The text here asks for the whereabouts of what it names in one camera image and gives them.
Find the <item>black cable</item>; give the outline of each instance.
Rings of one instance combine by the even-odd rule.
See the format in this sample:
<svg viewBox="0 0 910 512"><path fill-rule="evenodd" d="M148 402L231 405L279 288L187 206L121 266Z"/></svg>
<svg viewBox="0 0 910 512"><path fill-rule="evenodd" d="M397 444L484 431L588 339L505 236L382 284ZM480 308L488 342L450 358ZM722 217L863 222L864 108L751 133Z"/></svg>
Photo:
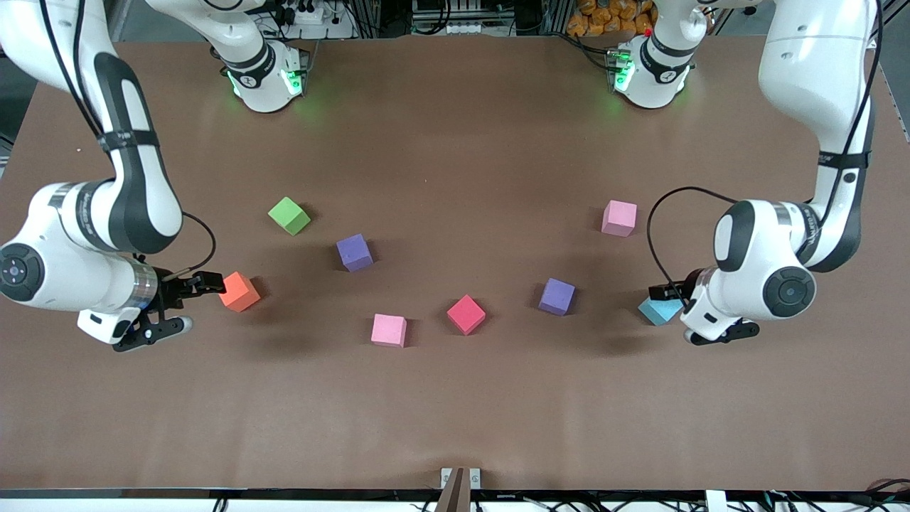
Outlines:
<svg viewBox="0 0 910 512"><path fill-rule="evenodd" d="M350 6L348 5L348 2L344 2L344 8L346 11L348 11L348 14L350 15L350 19L353 20L355 24L357 24L357 27L360 30L366 32L368 35L371 34L372 31L375 31L378 33L379 29L377 27L370 25L369 23L364 23L363 21L360 20L359 16L354 14L354 11L352 11ZM371 28L372 31L365 29L364 26Z"/></svg>
<svg viewBox="0 0 910 512"><path fill-rule="evenodd" d="M575 505L573 505L571 501L563 501L563 502L560 502L559 505L557 505L556 507L553 507L551 510L554 510L554 511L557 511L557 512L558 512L559 509L560 509L560 507L563 507L563 506L567 506L567 507L571 508L572 510L574 510L575 512L581 512L581 510L579 510L578 507L576 507Z"/></svg>
<svg viewBox="0 0 910 512"><path fill-rule="evenodd" d="M240 4L243 4L243 0L237 0L237 3L233 4L231 7L219 7L215 4L212 4L208 0L202 0L202 1L205 2L206 5L208 5L209 7L213 8L215 10L221 11L223 13L226 13L227 11L233 11L234 9L240 7Z"/></svg>
<svg viewBox="0 0 910 512"><path fill-rule="evenodd" d="M445 5L440 9L440 20L436 22L436 26L431 28L429 32L423 32L417 28L413 28L413 23L411 23L411 29L422 36L433 36L445 29L446 25L449 24L449 20L452 16L452 2L451 0L446 0Z"/></svg>
<svg viewBox="0 0 910 512"><path fill-rule="evenodd" d="M795 497L796 499L798 499L798 500L804 502L804 503L805 503L806 505L808 505L809 507L814 508L814 509L815 509L815 512L828 512L827 510L825 510L825 509L819 507L818 505L816 505L815 502L814 502L813 500L811 500L811 499L805 499L805 498L803 498L803 497L800 497L798 494L796 494L796 493L793 492L793 491L791 491L790 494L794 495L794 497Z"/></svg>
<svg viewBox="0 0 910 512"><path fill-rule="evenodd" d="M225 512L228 510L228 499L226 497L220 497L215 500L215 506L212 507L212 512Z"/></svg>
<svg viewBox="0 0 910 512"><path fill-rule="evenodd" d="M875 71L878 69L878 60L882 55L882 36L884 35L883 32L885 31L885 23L882 21L882 0L875 0L875 5L878 7L878 13L875 15L875 19L878 21L878 34L875 38L875 55L872 57L872 69L869 71L869 78L867 78L865 81L865 92L863 93L863 100L860 101L859 108L856 110L854 123L850 127L850 133L847 135L847 141L844 144L844 151L842 151L843 155L848 154L848 151L850 150L850 144L853 142L853 137L856 134L856 129L859 127L859 121L863 118L865 105L868 103L869 96L872 94L872 82L875 80ZM825 205L822 219L818 222L820 229L824 228L824 222L828 220L828 215L831 214L831 207L834 205L834 196L837 195L837 187L841 182L841 177L843 174L843 169L837 170L837 175L834 178L834 186L831 188L831 194L828 196L828 204Z"/></svg>
<svg viewBox="0 0 910 512"><path fill-rule="evenodd" d="M882 26L888 25L888 22L895 19L895 16L899 15L901 13L901 11L904 10L904 7L907 7L907 4L910 4L910 1L903 2L900 7L897 7L897 10L895 10L893 13L891 13L890 16L888 16L888 19L885 20L885 22L882 24Z"/></svg>
<svg viewBox="0 0 910 512"><path fill-rule="evenodd" d="M586 46L586 45L582 44L581 42L577 42L577 41L575 41L575 39L572 39L571 37L566 36L565 34L563 34L561 32L545 32L543 35L544 36L557 36L558 38L562 39L566 43L569 43L570 45L575 46L576 48L578 48L580 50L584 49L589 53L598 54L598 55L607 55L606 48L595 48L593 46Z"/></svg>
<svg viewBox="0 0 910 512"><path fill-rule="evenodd" d="M604 71L622 71L621 67L606 66L604 64L601 64L600 62L597 62L597 59L595 59L594 57L591 56L591 54L588 53L588 48L581 43L581 39L578 38L578 36L576 36L576 39L578 39L579 49L584 54L584 56L589 61L591 61L592 64L594 64L595 66L599 67L600 69L602 69Z"/></svg>
<svg viewBox="0 0 910 512"><path fill-rule="evenodd" d="M76 31L73 34L73 69L76 72L76 85L79 87L79 94L82 96L82 102L86 105L88 115L92 118L92 123L89 123L89 127L92 129L92 133L95 134L95 137L97 137L101 135L103 131L101 119L99 119L95 114L95 111L92 110L92 104L88 101L86 83L82 79L82 67L79 65L79 46L82 43L82 21L85 17L86 0L79 0L79 5L76 9Z"/></svg>
<svg viewBox="0 0 910 512"><path fill-rule="evenodd" d="M679 297L680 302L682 302L683 307L689 305L689 301L683 297L683 293L680 292L680 289L676 286L676 282L670 277L670 273L667 272L667 270L663 268L663 265L661 264L661 260L657 257L657 251L654 250L654 241L651 239L651 222L654 217L654 212L657 211L657 207L659 207L661 205L661 203L664 202L664 200L666 200L673 194L677 194L677 193L683 192L685 190L695 190L695 191L701 192L702 194L707 194L713 198L717 198L719 200L725 200L730 203L737 202L736 200L728 198L728 197L724 196L723 194L718 194L717 192L715 192L713 190L703 189L702 187L680 187L679 189L673 189L673 190L670 190L669 192L663 194L661 196L661 198L658 199L654 203L654 206L651 207L651 212L648 213L648 222L645 227L645 234L647 235L647 238L648 238L648 249L651 250L651 257L654 258L654 263L657 264L657 268L661 271L661 274L663 274L663 277L666 278L667 282L670 283L670 286L672 287L673 291L676 293L676 296Z"/></svg>
<svg viewBox="0 0 910 512"><path fill-rule="evenodd" d="M206 266L210 261L212 261L212 258L215 257L215 251L217 251L218 242L215 239L215 232L212 231L212 229L209 228L208 225L202 221L202 219L200 219L196 215L193 215L192 213L186 213L185 211L183 212L183 216L187 217L188 219L195 220L196 223L198 223L200 226L202 226L202 229L205 230L206 233L208 233L208 237L212 240L212 249L211 249L211 251L208 252L208 256L206 256L206 258L201 263L199 263L197 265L193 265L192 267L189 267L186 270L187 272L197 271L197 270L201 269L202 267Z"/></svg>
<svg viewBox="0 0 910 512"><path fill-rule="evenodd" d="M47 10L47 0L38 0L38 5L41 7L41 17L45 22L45 31L47 32L47 38L50 40L51 49L54 50L54 58L56 59L57 65L60 67L60 72L63 74L63 78L66 81L66 87L69 89L69 94L73 96L73 100L76 102L76 106L79 107L79 112L82 112L82 117L86 120L88 126L92 127L93 120L91 117L89 117L88 112L86 111L86 106L83 105L82 101L79 99L79 95L76 93L76 87L73 85L73 79L69 76L69 72L66 71L66 65L63 62L63 56L60 54L60 46L56 42L56 36L54 36L54 28L51 25L51 16Z"/></svg>
<svg viewBox="0 0 910 512"><path fill-rule="evenodd" d="M672 508L676 512L683 512L683 510L681 508L677 507L676 505L670 505L669 503L662 501L660 499L657 500L657 503L660 503L661 505L663 505L665 507Z"/></svg>
<svg viewBox="0 0 910 512"><path fill-rule="evenodd" d="M713 36L717 36L718 34L720 34L720 33L721 33L721 29L723 29L723 27L727 25L727 22L730 21L730 18L732 18L732 17L733 17L733 11L730 11L730 14L727 15L727 17L725 17L725 18L723 19L723 21L721 22L720 26L717 27L717 30L715 30L715 31L713 32L712 35L713 35Z"/></svg>
<svg viewBox="0 0 910 512"><path fill-rule="evenodd" d="M888 480L887 482L884 482L883 484L880 484L880 485L878 485L878 486L875 486L875 487L866 489L866 490L865 490L865 493L866 493L866 494L869 494L869 493L877 493L877 492L879 492L879 491L882 491L882 490L884 490L884 489L887 489L887 488L890 487L890 486L896 486L897 484L910 484L910 479L908 479L908 478L895 478L895 479L893 479L893 480Z"/></svg>

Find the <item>metal bracket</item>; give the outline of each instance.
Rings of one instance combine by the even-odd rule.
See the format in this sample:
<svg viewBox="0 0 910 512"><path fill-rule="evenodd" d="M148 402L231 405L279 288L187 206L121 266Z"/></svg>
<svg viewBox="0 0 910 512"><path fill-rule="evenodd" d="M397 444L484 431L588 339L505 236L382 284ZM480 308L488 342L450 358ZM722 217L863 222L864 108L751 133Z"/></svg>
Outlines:
<svg viewBox="0 0 910 512"><path fill-rule="evenodd" d="M449 482L449 476L452 474L451 467L443 467L440 470L440 489L446 486L446 483ZM471 489L480 489L480 468L472 467L470 469L470 488Z"/></svg>

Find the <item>floor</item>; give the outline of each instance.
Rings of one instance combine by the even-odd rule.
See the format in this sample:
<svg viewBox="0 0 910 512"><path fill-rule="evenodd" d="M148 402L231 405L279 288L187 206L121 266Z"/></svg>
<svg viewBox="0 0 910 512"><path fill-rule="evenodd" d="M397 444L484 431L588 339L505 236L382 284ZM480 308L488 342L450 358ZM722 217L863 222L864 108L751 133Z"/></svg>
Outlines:
<svg viewBox="0 0 910 512"><path fill-rule="evenodd" d="M202 37L193 29L177 20L153 10L143 0L121 0L114 9L109 25L115 40L166 42L201 41ZM893 2L885 15L891 15L902 2ZM774 3L758 5L753 15L736 10L721 27L722 36L750 36L767 34L774 17ZM904 9L888 24L885 41L882 44L882 68L894 96L895 106L910 116L910 8ZM35 81L13 66L8 60L0 59L0 136L15 140L25 110L35 90ZM3 176L5 157L10 149L0 138L0 176Z"/></svg>

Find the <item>wire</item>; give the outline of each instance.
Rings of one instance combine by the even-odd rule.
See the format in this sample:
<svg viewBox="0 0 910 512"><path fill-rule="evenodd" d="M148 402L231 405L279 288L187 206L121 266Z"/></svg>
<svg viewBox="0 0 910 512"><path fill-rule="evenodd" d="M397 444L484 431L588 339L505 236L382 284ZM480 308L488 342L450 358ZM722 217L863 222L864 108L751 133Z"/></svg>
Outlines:
<svg viewBox="0 0 910 512"><path fill-rule="evenodd" d="M863 118L865 105L868 103L869 96L872 94L872 83L875 80L875 71L878 69L879 57L882 55L882 36L884 35L885 31L885 23L882 21L882 0L875 0L875 5L878 7L878 12L875 14L875 19L878 22L878 33L875 38L875 54L872 57L872 69L869 71L869 78L867 78L865 81L865 92L863 93L863 100L860 101L859 108L856 110L856 116L854 117L853 125L850 127L850 133L847 135L847 141L844 144L844 151L842 152L843 155L849 154L850 144L853 143L853 137L856 135L856 129L859 127L859 121ZM822 219L818 222L819 229L824 228L824 222L828 220L828 215L831 214L831 208L834 206L834 196L837 195L837 188L840 185L841 177L843 174L843 169L837 170L837 175L834 178L834 186L831 188L831 194L828 196L828 204L825 205Z"/></svg>
<svg viewBox="0 0 910 512"><path fill-rule="evenodd" d="M791 491L790 494L794 495L794 497L795 497L796 499L798 499L798 500L800 500L800 501L802 501L802 502L805 502L805 504L808 505L809 507L814 508L814 509L815 509L815 512L828 512L828 511L825 510L824 508L821 508L821 507L819 507L818 505L816 505L815 502L812 501L811 499L805 499L805 498L803 498L803 497L800 497L798 494L796 494L796 493L793 492L793 491Z"/></svg>
<svg viewBox="0 0 910 512"><path fill-rule="evenodd" d="M41 17L45 23L47 38L50 40L51 49L54 50L54 58L56 59L57 65L60 67L60 72L63 74L63 78L66 81L66 87L69 89L69 94L73 96L73 100L76 102L76 106L79 107L79 112L82 112L82 117L86 120L88 126L92 127L93 120L88 115L86 106L82 103L79 95L76 93L76 87L73 85L73 79L69 76L69 71L66 70L66 65L63 62L63 56L60 54L60 46L56 42L56 36L54 36L54 28L51 25L51 16L47 10L47 0L38 0L38 4L41 7Z"/></svg>
<svg viewBox="0 0 910 512"><path fill-rule="evenodd" d="M607 55L606 48L595 48L593 46L586 46L582 42L576 41L575 39L572 39L571 37L566 36L565 34L563 34L561 32L546 32L546 33L544 33L544 35L545 36L557 36L558 38L562 39L566 43L569 43L570 45L575 46L576 48L578 48L580 50L581 49L587 50L589 53Z"/></svg>
<svg viewBox="0 0 910 512"><path fill-rule="evenodd" d="M899 15L900 12L904 10L904 7L907 7L907 4L910 4L910 1L903 2L899 7L897 7L897 10L895 10L893 13L891 13L891 15L888 16L888 19L885 20L885 22L883 23L883 26L888 25L888 23L891 22L891 20L895 19L895 16Z"/></svg>
<svg viewBox="0 0 910 512"><path fill-rule="evenodd" d="M645 234L648 237L648 249L651 250L651 257L654 258L654 263L657 264L657 268L660 269L661 274L663 274L663 277L666 278L667 282L670 284L673 291L676 292L676 296L679 297L680 302L682 302L682 305L688 306L689 301L683 297L683 294L680 292L680 289L676 286L676 282L670 277L670 273L667 272L667 270L663 268L660 258L657 257L657 251L654 250L654 241L651 239L651 222L654 217L654 212L657 211L657 207L661 206L661 203L664 202L664 200L666 200L670 196L672 196L674 194L678 194L679 192L683 192L685 190L695 190L697 192L701 192L702 194L707 194L713 198L717 198L719 200L725 200L729 203L735 203L737 201L734 199L728 198L727 196L724 196L723 194L718 194L717 192L715 192L713 190L703 189L702 187L680 187L679 189L673 189L673 190L670 190L669 192L663 194L661 196L661 198L658 199L654 203L654 206L651 207L651 212L648 213L648 223L645 227Z"/></svg>
<svg viewBox="0 0 910 512"><path fill-rule="evenodd" d="M451 19L451 16L452 16L452 2L451 2L451 0L446 0L445 5L440 9L440 20L436 22L436 26L431 28L431 30L429 32L423 32L417 28L414 28L413 27L414 24L413 24L413 22L411 22L411 30L413 30L415 33L420 34L422 36L433 36L433 35L441 32L442 29L444 29L446 27L446 25L449 24L449 20Z"/></svg>
<svg viewBox="0 0 910 512"><path fill-rule="evenodd" d="M732 17L733 17L733 10L731 10L731 11L730 11L730 14L728 14L727 17L725 17L725 18L723 19L723 21L721 22L720 26L717 27L717 30L714 30L714 32L712 33L712 35L713 35L713 36L717 36L718 34L720 34L720 33L721 33L721 30L727 25L727 22L730 21L730 18L732 18Z"/></svg>
<svg viewBox="0 0 910 512"><path fill-rule="evenodd" d="M599 67L600 69L603 69L604 71L622 71L621 67L606 66L604 64L601 64L600 62L597 62L597 59L595 59L594 57L591 56L590 53L588 53L588 47L583 45L581 43L580 39L578 39L578 44L579 44L578 48L581 50L581 52L584 54L584 56L587 57L587 59L589 61L591 61L591 63L594 64L595 66Z"/></svg>
<svg viewBox="0 0 910 512"><path fill-rule="evenodd" d="M348 11L348 14L350 15L350 19L354 20L354 23L357 24L357 27L359 30L366 32L367 35L372 34L372 32L370 30L365 29L363 26L367 26L368 28L371 28L373 31L376 31L376 32L379 31L379 29L376 28L375 26L370 25L369 23L364 23L364 22L360 21L360 18L354 14L354 11L351 10L350 5L348 5L347 2L344 2L344 8L345 8L345 10Z"/></svg>
<svg viewBox="0 0 910 512"><path fill-rule="evenodd" d="M217 249L218 249L218 241L215 238L215 232L212 231L212 229L209 228L208 225L202 221L202 219L200 219L196 215L193 215L192 213L186 213L185 211L183 212L183 216L188 219L195 220L196 223L198 225L202 226L202 229L205 230L206 233L208 233L208 237L212 240L212 249L208 252L208 256L206 256L206 258L201 263L199 263L197 265L193 265L192 267L189 267L189 271L197 271L197 270L201 269L202 267L208 265L208 263L210 261L212 261L212 258L215 257L215 251L217 251Z"/></svg>
<svg viewBox="0 0 910 512"><path fill-rule="evenodd" d="M92 123L89 123L89 127L92 129L92 133L95 134L95 137L97 137L101 135L102 132L101 120L98 119L95 111L92 110L92 104L88 101L86 83L82 79L82 67L79 65L79 47L82 43L82 22L85 17L86 0L79 0L79 5L76 10L76 30L73 34L73 69L76 72L76 85L79 87L79 94L82 97L82 102L86 105L88 115L92 118Z"/></svg>
<svg viewBox="0 0 910 512"><path fill-rule="evenodd" d="M880 492L880 491L882 491L882 490L884 490L884 489L887 489L887 488L890 487L890 486L896 486L897 484L910 484L910 479L908 479L908 478L895 478L894 480L888 480L887 482L884 482L884 483L881 484L881 485L878 485L878 486L875 486L875 487L866 489L866 490L865 490L865 493L866 493L866 494L869 494L869 493L877 493L877 492Z"/></svg>
<svg viewBox="0 0 910 512"><path fill-rule="evenodd" d="M205 2L206 5L208 5L209 7L213 8L213 9L216 9L216 10L218 10L218 11L221 11L221 12L223 12L223 13L226 13L227 11L233 11L234 9L240 7L240 4L243 4L243 0L237 0L237 3L236 3L236 4L233 4L231 7L219 7L219 6L215 5L215 4L212 4L212 3L209 2L208 0L202 0L202 1Z"/></svg>
<svg viewBox="0 0 910 512"><path fill-rule="evenodd" d="M215 500L215 506L212 507L212 512L225 512L228 510L228 499L226 497L220 497Z"/></svg>
<svg viewBox="0 0 910 512"><path fill-rule="evenodd" d="M183 270L181 270L181 271L176 271L176 272L174 272L174 273L172 273L172 274L170 274L170 275L164 277L164 278L161 280L162 282L173 281L174 279L176 279L176 278L178 278L178 277L180 277L180 276L187 275L187 274L189 274L189 273L192 272L192 271L197 271L197 270L201 269L202 267L208 265L208 263L209 263L210 261L212 261L212 258L215 257L215 252L216 252L217 249L218 249L218 241L217 241L217 239L215 238L215 232L212 231L212 229L209 228L208 225L207 225L205 222L202 221L202 219L200 219L200 218L197 217L196 215L193 215L192 213L186 213L185 211L182 211L181 213L183 213L183 216L184 216L184 217L186 217L186 218L188 218L188 219L192 219L192 220L194 220L198 225L202 226L202 229L205 230L206 233L208 233L209 239L212 240L212 248L208 251L208 256L206 256L206 258L205 258L201 263L198 263L198 264L196 264L196 265L193 265L192 267L186 267L185 269L183 269Z"/></svg>

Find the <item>robotic arm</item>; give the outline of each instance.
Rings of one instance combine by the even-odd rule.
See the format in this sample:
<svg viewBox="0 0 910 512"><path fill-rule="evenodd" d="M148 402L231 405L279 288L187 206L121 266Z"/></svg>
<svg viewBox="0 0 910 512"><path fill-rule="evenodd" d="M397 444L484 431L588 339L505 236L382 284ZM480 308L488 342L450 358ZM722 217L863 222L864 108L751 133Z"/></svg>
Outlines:
<svg viewBox="0 0 910 512"><path fill-rule="evenodd" d="M35 194L25 225L0 247L0 293L79 312L78 326L117 350L184 333L191 321L164 323L164 310L223 290L223 282L207 272L175 279L117 254L162 251L179 233L182 211L142 88L107 35L101 0L0 0L0 46L26 73L74 94L115 171L112 179L56 183ZM154 311L162 322L148 319Z"/></svg>
<svg viewBox="0 0 910 512"><path fill-rule="evenodd" d="M283 108L303 92L308 52L268 41L244 12L265 0L146 0L158 12L195 29L227 67L234 94L257 112Z"/></svg>
<svg viewBox="0 0 910 512"><path fill-rule="evenodd" d="M633 103L658 108L684 87L704 36L699 5L737 7L755 0L655 0L653 35L621 49L629 64L615 87ZM860 243L860 202L872 145L874 108L864 57L878 12L874 0L775 0L759 84L776 108L804 123L819 142L815 196L807 203L735 203L714 232L715 266L662 297L683 301L686 338L729 342L758 333L753 321L791 318L808 308L816 283L810 271L833 271Z"/></svg>

